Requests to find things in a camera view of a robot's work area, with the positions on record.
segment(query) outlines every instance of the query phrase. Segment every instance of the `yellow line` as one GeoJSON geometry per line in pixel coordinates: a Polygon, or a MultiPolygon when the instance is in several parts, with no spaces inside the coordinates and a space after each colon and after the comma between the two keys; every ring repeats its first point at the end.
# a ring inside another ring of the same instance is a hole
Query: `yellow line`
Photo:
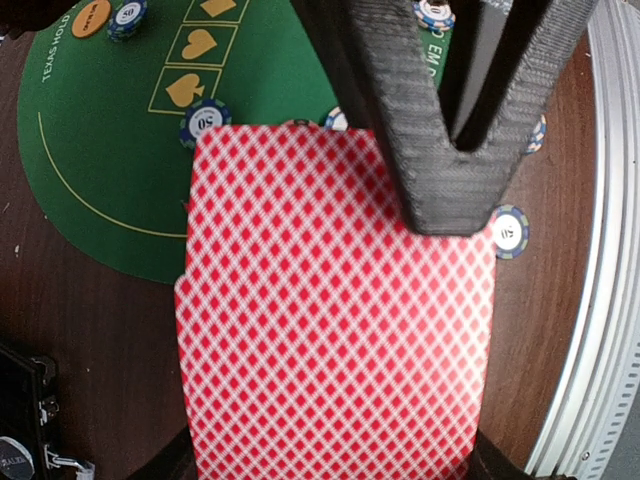
{"type": "Polygon", "coordinates": [[[174,67],[174,69],[176,69],[176,67],[185,67],[185,70],[197,68],[198,70],[209,70],[209,71],[224,68],[224,64],[222,63],[167,62],[165,63],[165,66],[174,67]]]}
{"type": "Polygon", "coordinates": [[[213,86],[213,91],[211,92],[211,98],[215,98],[216,92],[218,91],[218,84],[220,83],[220,77],[222,77],[222,70],[218,72],[216,75],[216,84],[213,86]]]}
{"type": "Polygon", "coordinates": [[[153,94],[151,95],[151,100],[149,101],[149,106],[147,107],[147,112],[151,112],[151,107],[153,106],[153,102],[156,100],[156,95],[158,93],[158,87],[160,86],[160,81],[162,80],[162,74],[164,73],[164,68],[160,70],[160,75],[158,75],[158,81],[156,82],[156,88],[153,89],[153,94]]]}
{"type": "Polygon", "coordinates": [[[169,53],[167,53],[167,59],[164,63],[169,63],[169,59],[171,58],[171,54],[173,53],[173,49],[176,48],[176,43],[178,42],[178,37],[180,36],[180,32],[182,31],[182,27],[184,25],[180,25],[178,27],[178,31],[176,32],[176,37],[173,39],[173,43],[171,44],[171,48],[169,49],[169,53]]]}
{"type": "Polygon", "coordinates": [[[187,17],[191,13],[191,9],[193,8],[193,4],[196,3],[196,0],[191,0],[191,5],[187,8],[187,13],[184,14],[184,18],[182,19],[182,23],[187,23],[187,17]]]}
{"type": "Polygon", "coordinates": [[[56,162],[53,161],[53,157],[51,156],[51,152],[49,151],[49,146],[47,145],[47,141],[46,141],[46,139],[44,137],[44,128],[42,127],[42,115],[40,114],[40,112],[38,112],[38,123],[40,124],[40,136],[42,137],[42,146],[44,147],[44,151],[47,153],[47,157],[49,157],[49,162],[51,163],[51,166],[55,170],[55,172],[58,175],[58,178],[60,179],[62,184],[65,187],[67,187],[67,190],[69,190],[69,193],[71,193],[71,195],[76,197],[76,199],[82,205],[87,207],[89,210],[91,210],[93,213],[95,213],[99,217],[102,217],[103,219],[107,220],[108,222],[113,223],[114,225],[118,225],[119,227],[126,228],[127,230],[132,230],[132,231],[138,232],[138,233],[144,233],[146,235],[153,235],[155,237],[187,238],[186,235],[181,234],[181,233],[155,232],[153,230],[147,230],[145,228],[134,227],[133,225],[126,224],[124,222],[121,222],[120,220],[116,220],[115,218],[110,217],[109,215],[106,215],[106,214],[102,213],[100,210],[98,210],[94,206],[90,205],[84,198],[82,198],[80,195],[78,195],[78,193],[73,188],[71,188],[71,185],[69,185],[69,182],[67,182],[65,180],[65,178],[60,173],[60,170],[58,170],[58,166],[56,165],[56,162]]]}
{"type": "Polygon", "coordinates": [[[180,115],[184,117],[184,112],[177,112],[174,110],[155,110],[153,108],[147,110],[148,113],[161,113],[162,115],[180,115]]]}
{"type": "Polygon", "coordinates": [[[231,49],[233,48],[233,42],[236,41],[236,34],[238,33],[238,27],[233,26],[233,33],[231,34],[231,41],[229,42],[229,46],[227,47],[227,51],[224,53],[224,59],[222,60],[222,67],[227,65],[227,60],[229,59],[229,55],[231,54],[231,49]]]}

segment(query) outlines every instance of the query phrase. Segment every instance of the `wooden table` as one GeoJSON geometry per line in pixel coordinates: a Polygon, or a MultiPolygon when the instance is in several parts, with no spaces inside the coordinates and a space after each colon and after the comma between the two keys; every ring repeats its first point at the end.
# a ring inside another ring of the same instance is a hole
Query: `wooden table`
{"type": "MultiPolygon", "coordinates": [[[[0,336],[59,365],[63,450],[120,480],[186,425],[172,289],[115,272],[47,221],[16,134],[33,37],[0,48],[0,336]]],[[[594,186],[594,106],[582,41],[551,102],[544,148],[504,200],[531,222],[525,254],[498,262],[481,428],[516,464],[530,454],[562,371],[582,291],[594,186]]]]}

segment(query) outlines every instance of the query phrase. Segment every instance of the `poker chip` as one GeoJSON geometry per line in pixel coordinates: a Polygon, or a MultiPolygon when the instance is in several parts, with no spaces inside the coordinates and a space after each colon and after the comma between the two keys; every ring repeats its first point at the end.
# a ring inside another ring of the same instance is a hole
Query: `poker chip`
{"type": "Polygon", "coordinates": [[[501,205],[493,224],[496,256],[512,260],[522,254],[529,243],[529,219],[518,207],[501,205]]]}
{"type": "Polygon", "coordinates": [[[533,130],[533,133],[529,137],[529,145],[525,151],[526,155],[537,152],[542,148],[544,144],[544,136],[547,134],[547,118],[544,114],[540,117],[540,121],[533,130]]]}
{"type": "Polygon", "coordinates": [[[312,122],[311,120],[306,120],[304,118],[294,118],[292,120],[288,120],[283,123],[283,125],[287,125],[289,127],[318,127],[317,123],[312,122]]]}
{"type": "Polygon", "coordinates": [[[413,13],[418,19],[418,24],[440,33],[451,30],[456,23],[456,16],[449,5],[431,5],[427,0],[420,0],[413,4],[413,13]]]}
{"type": "Polygon", "coordinates": [[[230,123],[231,110],[220,100],[199,100],[189,107],[180,122],[180,143],[185,148],[195,149],[202,132],[230,123]]]}
{"type": "Polygon", "coordinates": [[[324,121],[324,128],[328,128],[330,130],[339,130],[341,132],[349,128],[347,117],[342,112],[340,107],[336,107],[329,112],[329,115],[327,115],[327,119],[324,121]]]}
{"type": "Polygon", "coordinates": [[[129,0],[113,12],[107,26],[107,34],[114,42],[133,37],[147,16],[147,0],[129,0]]]}

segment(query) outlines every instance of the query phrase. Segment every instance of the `green felt mat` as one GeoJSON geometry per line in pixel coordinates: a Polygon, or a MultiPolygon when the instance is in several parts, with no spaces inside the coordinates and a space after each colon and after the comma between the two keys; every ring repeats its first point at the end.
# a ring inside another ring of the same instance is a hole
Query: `green felt mat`
{"type": "MultiPolygon", "coordinates": [[[[73,37],[87,3],[34,41],[19,100],[23,165],[69,242],[121,272],[173,283],[184,271],[193,152],[179,142],[187,107],[176,99],[186,100],[169,87],[193,83],[193,100],[222,100],[234,124],[322,123],[336,99],[288,0],[212,0],[214,17],[201,2],[154,0],[125,43],[106,28],[73,37]],[[194,52],[202,38],[215,47],[194,52]]],[[[450,33],[423,38],[439,82],[450,33]]]]}

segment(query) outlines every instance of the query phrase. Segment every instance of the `red diamond pattern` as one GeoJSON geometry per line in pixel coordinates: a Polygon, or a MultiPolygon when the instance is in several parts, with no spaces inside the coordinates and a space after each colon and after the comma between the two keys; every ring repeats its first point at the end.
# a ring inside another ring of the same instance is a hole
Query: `red diamond pattern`
{"type": "Polygon", "coordinates": [[[404,227],[372,134],[222,127],[198,143],[175,287],[201,479],[462,479],[491,228],[404,227]]]}

